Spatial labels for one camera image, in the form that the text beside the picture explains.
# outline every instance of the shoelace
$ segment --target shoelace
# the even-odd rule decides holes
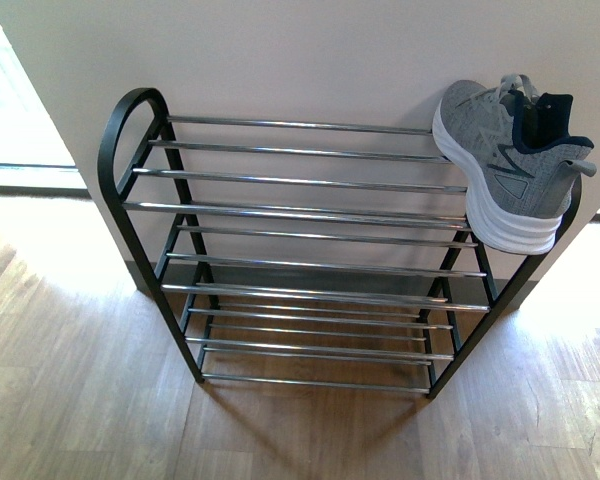
[[[477,98],[483,95],[488,95],[490,102],[496,104],[500,103],[500,100],[511,90],[519,90],[522,87],[525,97],[529,99],[531,103],[535,103],[538,100],[539,94],[536,87],[533,86],[531,80],[526,75],[520,75],[517,73],[511,73],[505,75],[500,79],[500,85],[495,88],[483,90],[481,92],[471,95],[470,98]]]

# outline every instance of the gray sneaker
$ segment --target gray sneaker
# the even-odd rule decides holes
[[[568,133],[571,95],[538,96],[524,75],[497,88],[469,80],[445,92],[433,120],[442,153],[469,179],[467,218],[486,245],[534,255],[553,247],[571,187],[596,167],[593,148]]]

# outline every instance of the chrome rod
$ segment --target chrome rod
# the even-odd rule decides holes
[[[286,380],[283,378],[263,378],[263,377],[246,377],[242,375],[224,375],[217,373],[203,373],[202,376],[209,380],[235,380],[242,382],[256,383],[282,383],[287,385],[308,385],[315,387],[334,387],[334,388],[359,388],[362,390],[385,390],[388,392],[401,393],[418,393],[427,395],[428,388],[419,387],[395,387],[391,385],[368,385],[361,383],[339,383],[339,382],[317,382],[313,380]]]
[[[415,313],[382,312],[379,310],[338,310],[334,308],[309,308],[287,305],[257,305],[253,303],[221,303],[221,308],[260,308],[266,310],[287,310],[293,312],[346,313],[349,315],[381,315],[383,317],[420,318]]]
[[[312,290],[286,290],[279,288],[235,287],[221,284],[162,285],[165,292],[195,293],[203,295],[228,295],[238,297],[277,298],[295,300],[315,300],[334,303],[362,305],[385,305],[393,307],[429,308],[431,310],[453,310],[465,312],[488,312],[483,305],[446,303],[446,299],[432,297],[411,297],[388,294],[340,293]]]
[[[402,155],[398,153],[345,152],[339,150],[314,150],[309,148],[249,147],[246,145],[216,145],[208,143],[176,142],[171,140],[149,140],[149,145],[166,149],[204,150],[208,152],[267,153],[277,155],[305,155],[310,157],[361,158],[365,160],[387,160],[393,162],[422,162],[451,165],[440,155]]]
[[[335,240],[344,242],[381,243],[389,245],[417,245],[422,247],[476,248],[478,246],[477,243],[471,242],[441,242],[434,240],[417,240],[410,238],[368,237],[361,235],[336,235],[322,233],[294,233],[265,230],[246,230],[238,228],[192,227],[189,225],[180,225],[178,229],[187,232],[212,233],[219,235],[251,235],[276,238],[300,238],[303,240]]]
[[[424,360],[398,360],[395,358],[370,358],[370,357],[344,357],[341,355],[320,355],[312,353],[284,353],[272,352],[270,350],[244,350],[241,348],[216,348],[202,347],[208,353],[237,353],[243,355],[262,355],[267,357],[283,357],[283,358],[311,358],[317,360],[342,360],[365,363],[390,363],[392,365],[417,365],[429,366],[431,362]]]
[[[253,205],[248,203],[216,203],[216,202],[192,202],[189,205],[212,208],[243,208],[249,210],[266,210],[273,212],[293,212],[293,213],[319,213],[319,214],[337,214],[352,215],[355,217],[391,217],[409,220],[420,220],[425,222],[452,222],[467,226],[464,216],[458,215],[431,215],[427,213],[411,212],[391,212],[377,210],[358,210],[351,208],[318,208],[318,207],[294,207],[289,205]]]
[[[301,187],[349,188],[357,190],[380,190],[389,192],[439,193],[446,195],[463,195],[467,191],[466,187],[449,185],[338,182],[331,180],[310,180],[299,178],[266,177],[256,175],[237,175],[232,173],[187,172],[184,170],[154,170],[149,168],[134,168],[133,173],[148,177],[175,178],[183,180],[205,180],[212,182],[238,182],[269,185],[292,185]]]
[[[417,330],[451,330],[451,325],[439,325],[419,322],[388,322],[383,320],[361,320],[354,318],[313,317],[304,315],[276,315],[257,312],[236,312],[232,310],[213,310],[206,308],[189,308],[189,313],[199,315],[214,315],[216,317],[260,318],[264,320],[308,321],[319,323],[335,323],[339,325],[364,325],[379,327],[410,328]]]
[[[352,337],[352,338],[375,338],[381,340],[396,340],[402,342],[424,342],[424,337],[404,337],[399,335],[377,335],[370,333],[351,333],[351,332],[325,332],[322,330],[298,330],[296,328],[273,328],[273,327],[252,327],[244,325],[229,325],[226,323],[212,323],[212,328],[227,330],[244,330],[249,332],[265,333],[292,333],[302,335],[324,335],[331,337]]]
[[[122,206],[131,211],[165,212],[171,214],[218,215],[230,217],[257,217],[275,220],[304,220],[311,222],[349,223],[358,225],[378,225],[386,227],[429,228],[436,230],[469,230],[464,222],[427,222],[420,220],[396,219],[388,217],[358,217],[346,215],[320,215],[288,212],[271,212],[264,209],[241,207],[207,207],[202,205],[177,205],[150,202],[125,202]]]
[[[380,267],[375,265],[348,265],[335,263],[285,262],[278,260],[244,259],[214,257],[210,255],[194,255],[187,253],[167,253],[172,260],[182,262],[204,262],[212,265],[236,265],[254,268],[295,268],[308,270],[339,270],[347,272],[364,272],[391,275],[417,275],[420,277],[476,277],[482,278],[483,272],[462,272],[458,270],[432,270],[427,268]]]
[[[398,352],[393,350],[365,350],[361,348],[320,347],[317,345],[283,345],[279,343],[244,342],[240,340],[221,340],[217,338],[185,337],[185,340],[187,341],[187,343],[226,345],[231,347],[255,348],[259,350],[291,350],[295,352],[336,353],[341,355],[358,355],[381,358],[392,357],[429,361],[440,360],[449,362],[454,358],[453,355],[443,355],[440,353]]]
[[[243,120],[238,118],[191,117],[169,115],[172,123],[199,123],[205,125],[231,125],[238,127],[301,128],[311,130],[336,130],[362,133],[390,133],[399,135],[431,135],[431,130],[420,128],[383,127],[378,125],[355,125],[348,123],[283,122],[278,120]]]
[[[274,287],[261,287],[251,285],[233,285],[233,284],[221,284],[221,283],[197,283],[193,286],[189,285],[163,285],[163,290],[172,291],[174,293],[196,293],[196,292],[211,292],[222,291],[219,295],[232,295],[236,296],[255,294],[255,296],[265,296],[272,298],[291,298],[300,300],[324,300],[324,301],[336,301],[336,302],[352,302],[356,303],[362,301],[363,303],[375,304],[379,302],[400,302],[399,305],[420,306],[420,304],[426,304],[431,306],[440,306],[446,304],[445,298],[438,297],[422,297],[422,296],[410,296],[410,295],[390,295],[390,294],[376,294],[376,293],[359,293],[359,292],[338,292],[331,290],[303,290],[293,288],[274,288]]]

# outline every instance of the laminate floor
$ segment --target laminate floor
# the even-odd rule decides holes
[[[91,202],[0,197],[0,479],[127,478],[600,479],[600,225],[430,402],[199,387]]]

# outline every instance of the rack shelf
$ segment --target rack shelf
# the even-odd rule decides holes
[[[132,112],[144,104],[151,107],[153,119],[122,175],[116,180],[114,172],[119,169],[115,168],[114,160],[121,134]],[[322,148],[322,145],[307,148],[179,141],[176,140],[174,124],[397,137],[427,137],[431,132],[370,125],[172,116],[160,92],[151,88],[132,90],[120,100],[107,124],[99,152],[101,192],[142,282],[153,296],[197,382],[242,380],[379,389],[433,398],[546,256],[523,258],[502,292],[498,292],[487,251],[462,215],[311,206],[294,202],[268,204],[257,197],[243,201],[210,200],[196,190],[200,182],[252,185],[258,189],[361,190],[460,197],[465,194],[466,188],[185,168],[181,152],[212,152],[229,156],[277,155],[291,162],[329,158],[343,162],[369,162],[369,165],[371,162],[404,162],[433,168],[455,167],[439,155]],[[154,154],[162,155],[166,164],[147,167],[148,159]],[[155,188],[158,190],[167,184],[175,186],[178,201],[147,198],[151,189],[141,187],[141,181],[157,182]],[[558,238],[575,217],[580,188],[578,181],[573,188],[571,207],[563,216],[558,230]],[[131,218],[131,214],[141,212],[170,219],[166,241],[155,263],[150,261],[146,239],[141,238]],[[224,218],[225,222],[218,225],[206,221],[209,218]],[[433,232],[435,238],[430,234],[415,233],[421,231]],[[367,261],[293,258],[295,253],[291,253],[291,247],[285,250],[284,258],[269,256],[266,247],[257,255],[218,253],[215,248],[212,248],[213,253],[208,253],[207,247],[213,247],[219,238],[232,245],[295,241],[311,245],[330,242],[338,249],[356,245],[384,245],[416,252],[434,249],[444,252],[444,258],[439,267],[424,268],[402,263],[387,265]],[[191,251],[183,251],[181,245],[185,240],[191,242]],[[475,256],[475,271],[453,268],[462,251]],[[340,283],[338,288],[329,286],[333,283],[330,281],[326,282],[327,286],[316,282],[309,288],[306,281],[288,284],[300,275],[309,281],[326,275]],[[361,276],[396,279],[397,285],[398,279],[412,282],[415,279],[420,291],[412,294],[401,291],[400,287],[397,293],[368,291],[358,285]],[[452,292],[453,282],[470,280],[477,280],[481,285],[485,299],[483,304],[454,300],[457,295]],[[183,299],[178,315],[169,302],[173,295]],[[476,320],[464,322],[462,318],[465,315],[473,315]],[[296,362],[307,362],[305,370],[308,375],[305,378],[293,375],[298,370],[295,367],[290,369],[292,375],[288,377],[266,375],[267,369],[261,367],[270,365],[268,362],[276,362],[275,365],[293,362],[296,366]],[[325,379],[318,378],[318,374],[328,370],[322,365],[356,367],[340,367],[334,371],[340,372],[341,378]],[[382,375],[377,372],[386,372],[387,369],[392,372],[389,377],[393,383],[378,383],[376,378]],[[363,374],[367,371],[371,372],[371,377],[365,379]]]

